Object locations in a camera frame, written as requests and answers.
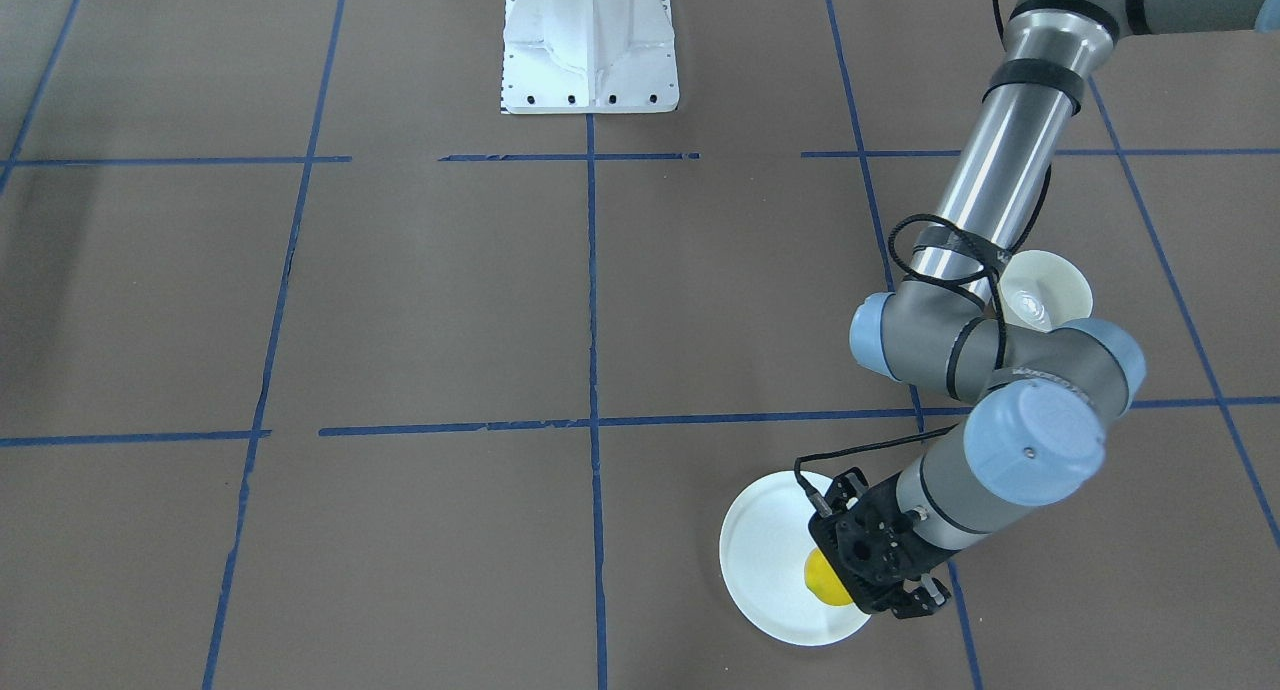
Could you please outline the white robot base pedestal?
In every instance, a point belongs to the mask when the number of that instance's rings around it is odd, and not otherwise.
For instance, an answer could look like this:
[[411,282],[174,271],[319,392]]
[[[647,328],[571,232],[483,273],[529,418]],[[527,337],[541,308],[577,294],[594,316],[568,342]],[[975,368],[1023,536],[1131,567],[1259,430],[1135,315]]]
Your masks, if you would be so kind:
[[672,0],[504,0],[500,111],[668,113],[680,99]]

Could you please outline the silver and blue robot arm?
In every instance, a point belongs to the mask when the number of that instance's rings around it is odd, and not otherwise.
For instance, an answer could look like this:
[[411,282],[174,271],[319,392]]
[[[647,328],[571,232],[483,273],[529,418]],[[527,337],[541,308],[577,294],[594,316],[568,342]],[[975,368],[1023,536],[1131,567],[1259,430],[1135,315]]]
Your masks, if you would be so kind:
[[1018,0],[996,17],[1004,60],[934,213],[902,271],[869,294],[849,332],[861,367],[972,406],[952,428],[919,431],[927,451],[869,485],[841,472],[800,481],[815,548],[865,614],[929,616],[951,600],[933,570],[1084,485],[1105,462],[1108,428],[1132,407],[1146,357],[1121,326],[1050,314],[1014,321],[1002,280],[1039,218],[1053,154],[1093,72],[1129,37],[1277,29],[1277,0]]

